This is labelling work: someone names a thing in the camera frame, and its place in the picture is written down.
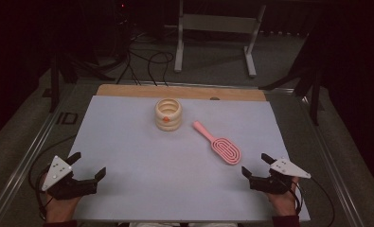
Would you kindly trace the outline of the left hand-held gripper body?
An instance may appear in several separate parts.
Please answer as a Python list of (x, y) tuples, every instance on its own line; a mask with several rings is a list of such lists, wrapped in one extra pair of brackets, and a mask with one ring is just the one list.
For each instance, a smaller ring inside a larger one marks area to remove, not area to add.
[(70, 200), (96, 194), (98, 183), (95, 182), (95, 178), (82, 181), (74, 179), (73, 167), (65, 160), (59, 156), (53, 158), (41, 189), (56, 200)]

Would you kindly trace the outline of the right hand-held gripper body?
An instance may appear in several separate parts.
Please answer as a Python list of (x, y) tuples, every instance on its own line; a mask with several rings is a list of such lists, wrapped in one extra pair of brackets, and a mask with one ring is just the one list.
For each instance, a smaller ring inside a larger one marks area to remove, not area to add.
[(253, 190), (270, 194), (284, 194), (293, 183), (292, 178), (310, 179), (312, 175), (288, 159), (280, 158), (269, 165), (270, 176), (267, 178), (256, 177), (253, 174), (249, 186)]

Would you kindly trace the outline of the pink hairbrush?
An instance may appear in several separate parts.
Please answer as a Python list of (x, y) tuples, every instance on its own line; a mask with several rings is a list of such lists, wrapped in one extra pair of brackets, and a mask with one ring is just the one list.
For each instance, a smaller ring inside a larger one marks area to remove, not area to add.
[(226, 163), (229, 165), (236, 165), (240, 162), (240, 149), (234, 143), (227, 138), (213, 136), (199, 121), (193, 122), (192, 126), (210, 142), (212, 150)]

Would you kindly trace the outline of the cream ribbed cup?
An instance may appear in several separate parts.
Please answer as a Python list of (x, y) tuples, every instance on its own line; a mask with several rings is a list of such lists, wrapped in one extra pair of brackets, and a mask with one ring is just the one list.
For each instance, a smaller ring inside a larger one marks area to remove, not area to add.
[(176, 131), (182, 124), (182, 112), (177, 99), (160, 99), (154, 107), (156, 127), (161, 131)]

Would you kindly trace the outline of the person's right hand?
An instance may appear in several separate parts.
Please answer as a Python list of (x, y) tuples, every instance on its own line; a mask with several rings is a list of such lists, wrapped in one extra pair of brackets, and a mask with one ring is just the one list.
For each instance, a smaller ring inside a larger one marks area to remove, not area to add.
[(272, 204), (276, 214), (280, 217), (295, 216), (295, 190), (299, 182), (298, 177), (292, 178), (291, 188), (284, 194), (266, 193), (268, 201)]

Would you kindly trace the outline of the person's left hand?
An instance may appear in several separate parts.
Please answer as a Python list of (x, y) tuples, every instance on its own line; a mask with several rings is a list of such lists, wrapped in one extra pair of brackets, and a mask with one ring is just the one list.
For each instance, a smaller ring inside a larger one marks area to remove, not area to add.
[(47, 205), (45, 206), (45, 223), (75, 220), (73, 216), (81, 197), (70, 200), (56, 200), (46, 193), (45, 198), (47, 201)]

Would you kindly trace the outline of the black floor label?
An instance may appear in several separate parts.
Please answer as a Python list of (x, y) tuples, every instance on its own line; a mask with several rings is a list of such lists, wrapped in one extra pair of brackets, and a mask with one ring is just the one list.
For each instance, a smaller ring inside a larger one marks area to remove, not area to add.
[(64, 113), (61, 112), (56, 121), (57, 125), (75, 125), (79, 115), (77, 113)]

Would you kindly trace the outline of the white table mat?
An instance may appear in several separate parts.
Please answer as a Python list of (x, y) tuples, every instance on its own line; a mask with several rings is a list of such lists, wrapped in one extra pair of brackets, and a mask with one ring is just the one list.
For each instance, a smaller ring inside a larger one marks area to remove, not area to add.
[[(73, 166), (85, 179), (101, 168), (98, 192), (80, 202), (83, 220), (152, 222), (245, 222), (270, 219), (265, 195), (243, 177), (245, 166), (265, 177), (273, 158), (288, 155), (270, 103), (184, 99), (182, 125), (161, 131), (154, 98), (94, 96), (72, 147), (81, 158)], [(215, 137), (227, 138), (241, 153), (226, 163), (196, 131), (199, 121)]]

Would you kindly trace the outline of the black tripod stand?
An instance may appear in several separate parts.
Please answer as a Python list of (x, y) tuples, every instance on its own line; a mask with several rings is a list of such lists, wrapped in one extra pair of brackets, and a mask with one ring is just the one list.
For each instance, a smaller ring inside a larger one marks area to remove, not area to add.
[(295, 96), (304, 97), (308, 91), (312, 91), (310, 95), (310, 118), (315, 126), (319, 125), (317, 112), (322, 78), (320, 44), (321, 42), (317, 42), (315, 36), (310, 33), (297, 54), (288, 74), (268, 85), (258, 87), (260, 90), (271, 91), (289, 81), (298, 79), (293, 93)]
[(114, 80), (113, 78), (103, 75), (86, 62), (79, 60), (73, 54), (59, 51), (53, 52), (50, 58), (50, 87), (43, 93), (43, 97), (50, 98), (49, 111), (51, 113), (53, 113), (60, 104), (60, 76), (69, 83), (75, 83), (78, 79), (78, 75), (74, 69), (75, 66), (85, 70), (95, 78), (106, 81)]

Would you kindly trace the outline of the white metal stand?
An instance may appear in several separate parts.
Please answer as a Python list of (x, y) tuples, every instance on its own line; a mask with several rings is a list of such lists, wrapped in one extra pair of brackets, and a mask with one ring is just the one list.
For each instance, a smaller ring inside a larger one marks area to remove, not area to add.
[(258, 15), (255, 18), (243, 18), (233, 16), (219, 16), (219, 15), (203, 15), (184, 13), (184, 0), (179, 0), (178, 13), (178, 42), (175, 53), (174, 71), (180, 73), (183, 69), (184, 57), (184, 31), (185, 30), (199, 30), (199, 31), (214, 31), (214, 32), (230, 32), (250, 34), (250, 43), (243, 48), (244, 58), (246, 61), (248, 75), (253, 78), (257, 75), (257, 70), (254, 64), (252, 51), (258, 37), (259, 28), (262, 22), (265, 5), (260, 5), (258, 8)]

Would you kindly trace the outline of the dark equipment with red light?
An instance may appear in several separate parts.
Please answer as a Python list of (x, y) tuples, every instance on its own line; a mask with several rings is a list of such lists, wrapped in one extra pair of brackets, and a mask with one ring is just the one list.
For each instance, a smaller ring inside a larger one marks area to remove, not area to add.
[(115, 50), (117, 61), (123, 61), (131, 43), (131, 8), (129, 0), (113, 0)]

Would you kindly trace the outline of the metal floor rail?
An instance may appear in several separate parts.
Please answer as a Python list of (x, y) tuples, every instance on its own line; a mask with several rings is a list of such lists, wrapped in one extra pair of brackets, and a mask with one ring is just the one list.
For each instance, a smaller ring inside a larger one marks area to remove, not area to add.
[(317, 124), (310, 124), (347, 227), (374, 227), (374, 178), (329, 95), (320, 96)]
[(0, 227), (42, 227), (27, 173), (36, 156), (48, 146), (57, 112), (43, 89), (34, 92), (0, 131)]

